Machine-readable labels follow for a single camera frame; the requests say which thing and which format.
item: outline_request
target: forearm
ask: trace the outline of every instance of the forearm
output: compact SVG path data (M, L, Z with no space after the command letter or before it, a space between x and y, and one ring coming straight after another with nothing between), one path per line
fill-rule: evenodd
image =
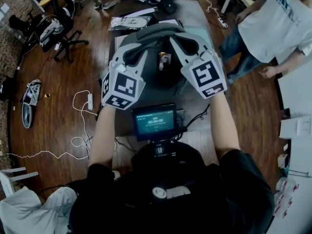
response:
M254 11L258 11L261 9L261 7L265 4L266 0L256 0L252 5L248 6L245 10L244 13L247 15L251 14Z
M276 73L281 73L286 70L289 70L293 67L297 67L301 64L302 60L304 59L305 55L299 50L295 49L281 64L275 67Z
M105 106L99 113L90 150L90 165L112 166L116 108Z
M237 129L223 93L212 97L210 105L211 131L218 159L232 149L240 149Z

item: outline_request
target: black shirt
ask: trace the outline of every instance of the black shirt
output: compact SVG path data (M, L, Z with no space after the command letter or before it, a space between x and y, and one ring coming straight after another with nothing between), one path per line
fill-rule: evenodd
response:
M232 150L219 166L193 167L191 173L196 179L186 185L190 194L159 199L152 194L159 184L151 183L149 174L134 169L114 182L109 168L91 165L70 214L70 229L74 234L265 232L273 214L273 194L250 155Z

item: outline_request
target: person wearing black shirt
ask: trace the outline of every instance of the person wearing black shirt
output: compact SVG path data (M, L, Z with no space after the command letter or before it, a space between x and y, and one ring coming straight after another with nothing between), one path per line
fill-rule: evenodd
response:
M116 109L105 106L87 178L70 213L72 233L263 234L273 214L272 191L252 157L240 150L223 93L211 98L210 109L219 165L205 166L199 152L181 142L168 143L170 155L162 157L154 157L148 144L132 158L132 171L114 181Z

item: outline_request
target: chair base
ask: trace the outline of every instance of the chair base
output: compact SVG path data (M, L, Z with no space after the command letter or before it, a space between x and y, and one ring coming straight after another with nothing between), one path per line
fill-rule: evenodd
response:
M70 38L67 38L66 36L63 37L63 39L61 41L61 48L58 50L57 54L54 56L55 61L59 61L58 56L60 55L60 53L63 52L63 50L65 50L68 62L73 63L73 60L69 58L69 46L75 45L77 43L84 43L86 45L89 44L89 42L87 40L72 40L77 33L79 35L82 34L82 32L80 30L77 30L70 36Z

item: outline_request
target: plastic bag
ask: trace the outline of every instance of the plastic bag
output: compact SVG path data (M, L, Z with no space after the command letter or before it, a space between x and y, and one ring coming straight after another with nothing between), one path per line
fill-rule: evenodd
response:
M116 18L113 17L108 30L126 30L126 29L142 29L147 27L147 24L152 17L134 17L134 18Z

